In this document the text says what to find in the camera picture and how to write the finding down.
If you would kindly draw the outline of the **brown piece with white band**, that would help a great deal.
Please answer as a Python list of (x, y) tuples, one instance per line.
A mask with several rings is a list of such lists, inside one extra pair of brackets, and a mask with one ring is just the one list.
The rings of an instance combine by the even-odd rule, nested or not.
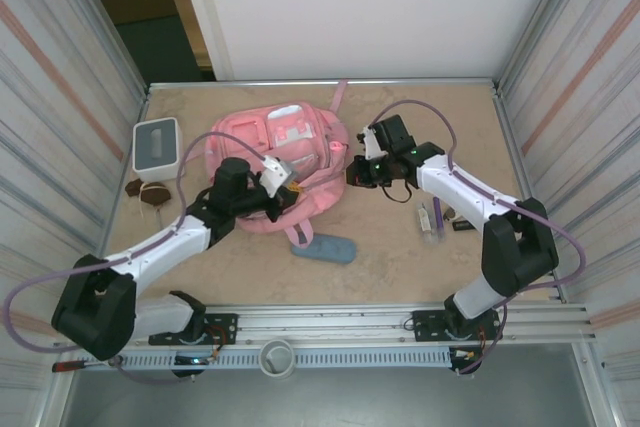
[(171, 192), (161, 182), (143, 183), (140, 187), (139, 200), (154, 208), (162, 207), (171, 200)]

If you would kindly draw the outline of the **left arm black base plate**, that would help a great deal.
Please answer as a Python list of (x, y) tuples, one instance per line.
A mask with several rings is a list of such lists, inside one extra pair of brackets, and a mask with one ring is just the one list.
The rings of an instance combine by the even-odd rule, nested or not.
[(225, 346), (234, 345), (238, 334), (239, 316), (234, 313), (205, 314), (203, 328), (198, 336), (187, 332), (162, 333), (148, 337), (152, 346)]

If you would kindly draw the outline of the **grey metal shelf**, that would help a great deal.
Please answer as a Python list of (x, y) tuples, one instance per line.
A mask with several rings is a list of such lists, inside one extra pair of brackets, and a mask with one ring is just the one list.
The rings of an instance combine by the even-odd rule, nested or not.
[(472, 376), (443, 368), (206, 372), (140, 385), (84, 371), (45, 427), (600, 427), (569, 346), (503, 346)]

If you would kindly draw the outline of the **translucent side panel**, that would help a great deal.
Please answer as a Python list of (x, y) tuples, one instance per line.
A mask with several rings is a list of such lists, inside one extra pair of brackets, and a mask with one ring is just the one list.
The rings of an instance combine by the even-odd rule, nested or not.
[(612, 415), (640, 427), (640, 0), (541, 0), (497, 89)]
[(39, 420), (61, 281), (99, 253), (128, 164), (144, 81), (100, 0), (0, 0), (0, 427)]

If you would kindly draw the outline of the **grey round cup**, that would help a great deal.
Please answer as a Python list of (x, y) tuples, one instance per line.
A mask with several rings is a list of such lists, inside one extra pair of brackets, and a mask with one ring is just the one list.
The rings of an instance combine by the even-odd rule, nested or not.
[(282, 339), (266, 342), (258, 356), (262, 372), (273, 379), (284, 379), (290, 376), (296, 366), (296, 356), (293, 347)]

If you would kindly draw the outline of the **pink backpack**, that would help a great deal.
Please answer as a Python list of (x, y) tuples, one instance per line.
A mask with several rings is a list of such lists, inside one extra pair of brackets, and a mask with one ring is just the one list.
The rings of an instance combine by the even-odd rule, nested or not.
[[(301, 101), (229, 114), (212, 127), (223, 135), (206, 140), (204, 159), (210, 178), (227, 157), (248, 161), (256, 173), (262, 170), (257, 154), (276, 157), (292, 167), (296, 173), (293, 181), (304, 192), (288, 217), (290, 226), (278, 231), (285, 232), (295, 246), (306, 247), (313, 240), (310, 219), (336, 204), (346, 187), (349, 134), (337, 116), (346, 85), (345, 81), (338, 84), (327, 109)], [(239, 226), (251, 233), (278, 232)]]

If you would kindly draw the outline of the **blue-grey pencil case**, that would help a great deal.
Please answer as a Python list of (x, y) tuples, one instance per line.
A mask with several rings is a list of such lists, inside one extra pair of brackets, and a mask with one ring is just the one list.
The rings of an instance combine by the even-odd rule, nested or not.
[(346, 265), (355, 260), (357, 247), (344, 237), (317, 234), (306, 247), (292, 245), (291, 253), (301, 258)]

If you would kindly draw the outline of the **white tissue box grey top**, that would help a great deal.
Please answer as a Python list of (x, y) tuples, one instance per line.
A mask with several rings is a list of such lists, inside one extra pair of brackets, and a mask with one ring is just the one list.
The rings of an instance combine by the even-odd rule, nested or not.
[(148, 120), (134, 126), (132, 169), (142, 182), (175, 179), (182, 154), (182, 132), (175, 117)]

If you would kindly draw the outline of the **aluminium table edge bar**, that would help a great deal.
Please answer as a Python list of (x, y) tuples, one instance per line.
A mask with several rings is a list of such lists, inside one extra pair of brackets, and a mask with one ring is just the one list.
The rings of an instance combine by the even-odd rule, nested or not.
[[(216, 82), (167, 82), (151, 83), (150, 92), (186, 88), (226, 88), (226, 87), (289, 87), (289, 86), (337, 86), (339, 79), (322, 80), (258, 80), (258, 81), (216, 81)], [(489, 77), (429, 77), (397, 79), (350, 79), (348, 85), (488, 85), (494, 81)]]

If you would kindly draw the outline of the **red-handled screwdriver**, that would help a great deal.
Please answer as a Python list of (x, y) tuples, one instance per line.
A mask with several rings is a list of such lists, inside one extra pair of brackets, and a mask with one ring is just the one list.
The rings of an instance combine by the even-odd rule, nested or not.
[(123, 357), (120, 355), (117, 355), (106, 361), (73, 360), (73, 361), (55, 362), (52, 365), (51, 372), (52, 373), (73, 372), (73, 371), (83, 370), (89, 367), (97, 367), (97, 366), (116, 367), (117, 365), (120, 365), (122, 361), (123, 361)]

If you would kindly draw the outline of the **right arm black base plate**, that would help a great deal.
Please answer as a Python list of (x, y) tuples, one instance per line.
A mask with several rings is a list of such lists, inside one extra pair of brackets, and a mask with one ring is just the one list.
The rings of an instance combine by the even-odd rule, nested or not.
[(496, 338), (501, 321), (495, 310), (475, 319), (447, 310), (418, 310), (411, 316), (414, 337), (417, 342), (479, 341), (483, 333), (487, 340)]

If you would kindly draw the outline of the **aluminium mounting rail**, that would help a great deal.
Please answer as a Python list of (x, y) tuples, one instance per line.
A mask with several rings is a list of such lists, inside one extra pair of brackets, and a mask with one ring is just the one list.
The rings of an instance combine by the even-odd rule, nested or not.
[[(205, 307), (206, 314), (234, 313), (239, 316), (239, 331), (234, 345), (258, 345), (272, 339), (284, 339), (307, 346), (390, 345), (398, 341), (415, 343), (412, 313), (444, 309), (434, 303)], [(580, 305), (514, 303), (495, 311), (501, 321), (495, 339), (506, 342), (556, 344), (591, 342), (595, 338), (586, 309)], [(130, 341), (123, 349), (135, 341), (150, 345), (148, 337), (144, 337)], [(426, 343), (471, 346), (479, 341)]]

